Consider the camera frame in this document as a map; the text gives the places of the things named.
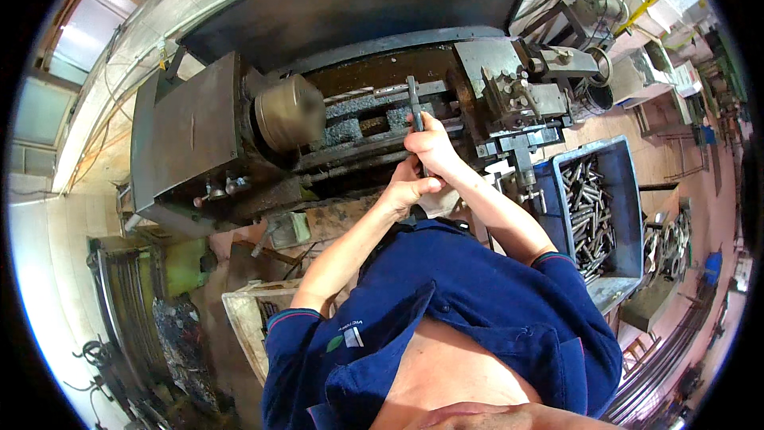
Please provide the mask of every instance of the shirt logo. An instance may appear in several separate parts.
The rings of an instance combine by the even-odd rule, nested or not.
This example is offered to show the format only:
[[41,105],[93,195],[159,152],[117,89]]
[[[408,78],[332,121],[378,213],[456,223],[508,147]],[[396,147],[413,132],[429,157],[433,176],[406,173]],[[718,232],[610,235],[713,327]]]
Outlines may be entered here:
[[329,353],[338,348],[342,344],[343,340],[345,341],[345,346],[347,348],[364,347],[364,341],[361,339],[361,333],[358,332],[358,328],[354,326],[345,329],[342,335],[338,335],[337,337],[331,339],[326,345],[326,353]]

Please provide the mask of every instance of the blue plastic crate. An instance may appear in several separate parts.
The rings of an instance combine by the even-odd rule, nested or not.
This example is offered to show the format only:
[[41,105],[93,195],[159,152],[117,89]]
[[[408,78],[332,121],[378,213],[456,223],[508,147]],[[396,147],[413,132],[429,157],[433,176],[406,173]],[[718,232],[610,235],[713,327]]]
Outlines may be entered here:
[[578,149],[560,153],[534,166],[537,187],[544,190],[547,212],[539,215],[558,251],[575,258],[570,212],[565,199],[560,168],[583,156],[597,155],[597,172],[604,176],[602,188],[613,196],[610,223],[616,234],[616,249],[607,258],[609,272],[588,286],[589,295],[604,314],[635,289],[643,274],[642,207],[629,142],[624,135],[600,139]]

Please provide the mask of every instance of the white tile wall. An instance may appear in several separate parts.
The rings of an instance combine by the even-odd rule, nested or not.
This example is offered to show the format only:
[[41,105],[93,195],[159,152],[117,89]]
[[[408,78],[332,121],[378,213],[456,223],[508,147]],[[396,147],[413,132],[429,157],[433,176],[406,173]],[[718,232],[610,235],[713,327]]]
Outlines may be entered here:
[[[88,234],[90,226],[95,232],[113,232],[116,225],[119,233],[115,211],[113,217],[107,214],[110,201],[114,202],[107,196],[71,195],[8,210],[14,268],[32,330],[53,376],[89,428],[96,422],[90,395],[63,382],[88,386],[98,372],[72,352],[79,353],[99,332],[106,336],[85,254],[81,247],[70,246],[70,236]],[[104,427],[123,428],[129,423],[116,403],[98,393],[93,405]]]

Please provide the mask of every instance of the concrete floor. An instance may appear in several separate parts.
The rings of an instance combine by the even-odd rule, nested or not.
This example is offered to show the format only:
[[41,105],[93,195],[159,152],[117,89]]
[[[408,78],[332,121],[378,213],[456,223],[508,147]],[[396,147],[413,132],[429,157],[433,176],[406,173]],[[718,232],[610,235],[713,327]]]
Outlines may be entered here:
[[[648,113],[653,116],[654,110],[650,111],[648,107]],[[642,138],[632,110],[624,110],[617,107],[604,116],[594,117],[588,119],[582,125],[565,129],[564,134],[565,143],[543,148],[534,154],[534,161],[540,161],[557,153],[575,149],[582,144],[596,139],[616,137],[623,134],[629,141],[640,185],[663,183],[666,181],[666,176],[674,175],[680,171],[680,156],[677,144],[666,143],[657,137]],[[700,152],[697,148],[686,146],[684,155],[686,168],[693,168],[700,164]],[[720,289],[714,300],[710,319],[699,332],[691,351],[678,368],[676,375],[669,379],[659,392],[653,394],[652,399],[645,401],[644,405],[635,412],[635,418],[646,415],[654,406],[659,405],[663,398],[672,392],[672,388],[684,368],[702,359],[707,343],[711,338],[713,324],[717,319],[727,283],[734,271],[737,259],[733,249],[736,199],[733,158],[731,153],[722,147],[720,148],[719,155],[722,187],[718,195],[714,185],[713,169],[709,172],[699,172],[683,178],[679,187],[673,192],[646,192],[641,195],[642,208],[647,215],[653,215],[657,211],[670,212],[674,210],[676,212],[680,196],[687,196],[692,200],[693,268],[687,272],[684,282],[680,285],[679,292],[688,296],[695,295],[696,279],[702,273],[702,270],[699,271],[698,268],[702,267],[702,263],[708,253],[721,248],[723,252],[723,265],[719,279]],[[233,336],[224,311],[222,311],[219,296],[224,291],[236,290],[246,283],[247,279],[256,277],[257,270],[251,270],[252,272],[248,276],[232,275],[228,269],[228,260],[231,257],[230,249],[233,242],[244,240],[250,243],[257,243],[263,230],[263,225],[257,225],[212,236],[210,238],[212,248],[218,254],[220,264],[218,270],[213,273],[209,283],[203,288],[198,289],[194,294],[194,301],[197,306],[208,310],[202,312],[202,323],[211,340],[212,359],[218,370],[218,382],[224,392],[235,397],[237,408],[242,411],[244,428],[260,428],[259,398],[261,389],[257,385],[257,380],[254,378],[253,373],[249,371],[243,352],[238,347],[238,343]],[[479,236],[482,234],[482,230],[478,229],[477,232]],[[316,252],[312,255],[315,256],[329,242],[320,243],[314,249]],[[282,250],[282,252],[296,256],[303,249],[304,246],[300,246],[291,250]],[[655,334],[663,336],[665,340],[673,331],[676,324],[682,319],[689,305],[689,300],[677,295],[663,317],[655,324],[653,330]],[[739,311],[731,312],[728,315],[727,323],[731,327],[731,332],[726,338],[731,339],[731,334],[734,333],[735,329],[734,325],[737,325],[739,318]],[[611,313],[609,321],[617,329],[621,348],[625,348],[634,339],[643,335],[640,330],[624,322],[616,322],[615,313]],[[728,345],[729,343],[725,344],[724,342],[718,344],[717,347],[721,350],[716,352],[717,356],[715,358],[717,361],[707,362],[708,382],[711,381],[712,375],[710,374],[713,370],[719,368],[718,364],[725,354],[723,349],[726,349]]]

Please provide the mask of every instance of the metal workpiece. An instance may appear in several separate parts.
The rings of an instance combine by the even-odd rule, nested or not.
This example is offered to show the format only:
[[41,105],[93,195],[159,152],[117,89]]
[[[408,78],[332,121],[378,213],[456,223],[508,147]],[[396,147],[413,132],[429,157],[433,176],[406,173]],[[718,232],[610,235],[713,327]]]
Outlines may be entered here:
[[320,139],[326,124],[321,92],[301,75],[284,78],[254,99],[257,125],[265,143],[285,153]]
[[596,172],[596,167],[597,158],[587,156],[561,170],[568,192],[565,203],[570,213],[575,259],[587,284],[603,273],[602,264],[616,243],[610,225],[610,200],[600,188],[604,177]]
[[[416,94],[416,81],[414,80],[414,76],[409,75],[406,77],[406,85],[409,89],[409,106],[411,107],[414,131],[424,131],[425,125],[422,121],[422,106],[419,105],[419,96]],[[424,163],[422,163],[422,171],[420,174],[422,178],[427,178],[429,176],[429,172]]]

